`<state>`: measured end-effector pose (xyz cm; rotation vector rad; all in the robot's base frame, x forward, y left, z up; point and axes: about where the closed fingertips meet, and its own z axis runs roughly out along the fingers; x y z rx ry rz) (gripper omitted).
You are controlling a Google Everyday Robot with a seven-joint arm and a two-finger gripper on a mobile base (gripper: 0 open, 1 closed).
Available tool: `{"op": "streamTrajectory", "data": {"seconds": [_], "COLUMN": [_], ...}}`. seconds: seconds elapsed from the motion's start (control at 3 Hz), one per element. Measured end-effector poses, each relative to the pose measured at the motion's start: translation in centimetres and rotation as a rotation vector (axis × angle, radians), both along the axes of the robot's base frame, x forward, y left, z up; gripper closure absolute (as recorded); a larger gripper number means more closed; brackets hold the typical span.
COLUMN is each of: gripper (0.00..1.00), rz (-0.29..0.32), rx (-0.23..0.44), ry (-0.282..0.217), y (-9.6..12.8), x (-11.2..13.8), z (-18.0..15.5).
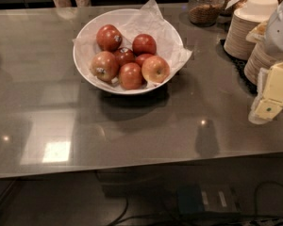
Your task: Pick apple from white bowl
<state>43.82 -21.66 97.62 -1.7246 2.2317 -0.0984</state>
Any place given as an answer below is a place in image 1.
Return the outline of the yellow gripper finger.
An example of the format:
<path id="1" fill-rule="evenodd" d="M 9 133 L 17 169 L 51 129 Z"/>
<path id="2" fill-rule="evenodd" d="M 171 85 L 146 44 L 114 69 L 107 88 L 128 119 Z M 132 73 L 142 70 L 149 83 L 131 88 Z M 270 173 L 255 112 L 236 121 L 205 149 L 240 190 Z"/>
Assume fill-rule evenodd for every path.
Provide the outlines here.
<path id="1" fill-rule="evenodd" d="M 261 68 L 258 74 L 258 95 L 248 120 L 253 124 L 272 121 L 283 110 L 283 61 L 269 70 Z"/>
<path id="2" fill-rule="evenodd" d="M 264 21 L 258 24 L 255 28 L 253 28 L 247 34 L 246 40 L 253 43 L 264 41 L 267 23 L 268 23 L 267 21 Z"/>

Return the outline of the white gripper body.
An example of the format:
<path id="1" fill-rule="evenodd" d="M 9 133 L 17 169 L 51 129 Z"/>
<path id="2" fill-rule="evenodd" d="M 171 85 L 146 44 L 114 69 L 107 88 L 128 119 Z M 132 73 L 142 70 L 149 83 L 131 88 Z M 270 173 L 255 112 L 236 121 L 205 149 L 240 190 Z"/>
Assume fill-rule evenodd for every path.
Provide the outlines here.
<path id="1" fill-rule="evenodd" d="M 267 23 L 264 48 L 271 57 L 283 59 L 283 1 Z"/>

